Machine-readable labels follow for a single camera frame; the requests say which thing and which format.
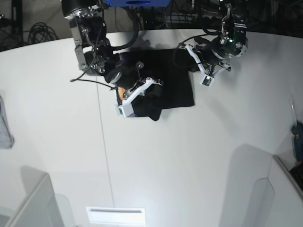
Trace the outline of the blue glue gun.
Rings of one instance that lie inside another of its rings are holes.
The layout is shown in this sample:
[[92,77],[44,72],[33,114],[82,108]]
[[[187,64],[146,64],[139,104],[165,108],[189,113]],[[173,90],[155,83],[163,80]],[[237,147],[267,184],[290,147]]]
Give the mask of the blue glue gun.
[[290,99],[290,107],[293,118],[291,133],[293,135],[294,157],[298,163],[303,161],[303,123],[298,120],[293,99]]

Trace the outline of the grey partition panel left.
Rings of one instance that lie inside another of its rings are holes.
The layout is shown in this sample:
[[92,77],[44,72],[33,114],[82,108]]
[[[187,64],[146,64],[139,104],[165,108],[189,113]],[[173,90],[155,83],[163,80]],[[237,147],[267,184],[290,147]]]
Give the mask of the grey partition panel left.
[[49,174],[42,175],[14,212],[1,207],[0,225],[2,227],[65,226]]

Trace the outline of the grey partition panel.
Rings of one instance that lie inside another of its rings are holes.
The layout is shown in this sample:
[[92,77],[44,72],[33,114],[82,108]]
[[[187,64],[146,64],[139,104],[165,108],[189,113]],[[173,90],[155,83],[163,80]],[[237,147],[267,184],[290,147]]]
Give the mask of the grey partition panel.
[[2,227],[65,226],[49,174],[42,175],[14,212],[1,207],[0,225]]
[[291,175],[290,171],[286,168],[279,156],[273,155],[273,159],[287,177],[289,183],[292,185],[292,188],[296,191],[296,195],[299,196],[300,201],[303,201],[303,190],[300,188],[295,178]]

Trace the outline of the white label plate with slot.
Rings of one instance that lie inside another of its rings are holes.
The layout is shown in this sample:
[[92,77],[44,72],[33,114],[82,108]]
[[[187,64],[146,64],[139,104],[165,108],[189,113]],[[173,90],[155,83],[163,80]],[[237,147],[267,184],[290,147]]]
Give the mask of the white label plate with slot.
[[86,207],[92,224],[145,226],[146,217],[143,208],[101,208]]

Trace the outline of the black T-shirt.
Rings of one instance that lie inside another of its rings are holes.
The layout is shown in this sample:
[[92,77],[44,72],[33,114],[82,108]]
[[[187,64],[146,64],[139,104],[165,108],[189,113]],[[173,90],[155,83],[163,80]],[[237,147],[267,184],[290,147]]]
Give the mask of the black T-shirt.
[[130,65],[138,61],[144,64],[144,68],[140,71],[141,77],[153,77],[164,82],[161,97],[138,96],[132,101],[134,114],[131,117],[149,117],[157,121],[162,110],[195,105],[188,69],[182,69],[173,64],[173,52],[173,49],[164,49],[120,54],[122,60]]

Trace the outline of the black keyboard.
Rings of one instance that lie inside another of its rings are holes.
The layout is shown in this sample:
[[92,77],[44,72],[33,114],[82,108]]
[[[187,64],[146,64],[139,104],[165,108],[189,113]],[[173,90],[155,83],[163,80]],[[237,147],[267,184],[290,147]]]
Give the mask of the black keyboard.
[[303,164],[300,164],[299,166],[295,166],[290,170],[290,173],[296,183],[299,185],[300,189],[303,189]]

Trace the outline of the grey partition panel right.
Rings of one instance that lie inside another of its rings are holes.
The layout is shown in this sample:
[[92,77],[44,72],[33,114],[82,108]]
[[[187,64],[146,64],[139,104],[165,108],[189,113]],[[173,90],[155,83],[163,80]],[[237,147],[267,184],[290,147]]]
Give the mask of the grey partition panel right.
[[290,171],[286,168],[279,156],[273,155],[273,159],[287,177],[289,183],[292,185],[292,188],[296,191],[296,195],[299,196],[300,201],[303,201],[303,190],[300,188],[295,178],[291,175]]

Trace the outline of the blue plastic box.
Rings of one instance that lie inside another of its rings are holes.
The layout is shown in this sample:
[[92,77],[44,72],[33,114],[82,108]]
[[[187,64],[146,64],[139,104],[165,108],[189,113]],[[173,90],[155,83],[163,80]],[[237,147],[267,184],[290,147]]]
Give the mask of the blue plastic box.
[[106,0],[105,3],[112,7],[166,7],[170,0]]

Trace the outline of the grey cloth at left edge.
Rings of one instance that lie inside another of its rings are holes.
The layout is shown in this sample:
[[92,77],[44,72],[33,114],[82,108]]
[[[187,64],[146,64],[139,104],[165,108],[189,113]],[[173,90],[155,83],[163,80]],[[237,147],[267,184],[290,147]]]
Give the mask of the grey cloth at left edge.
[[14,137],[9,130],[3,98],[0,97],[0,148],[10,149],[14,145]]

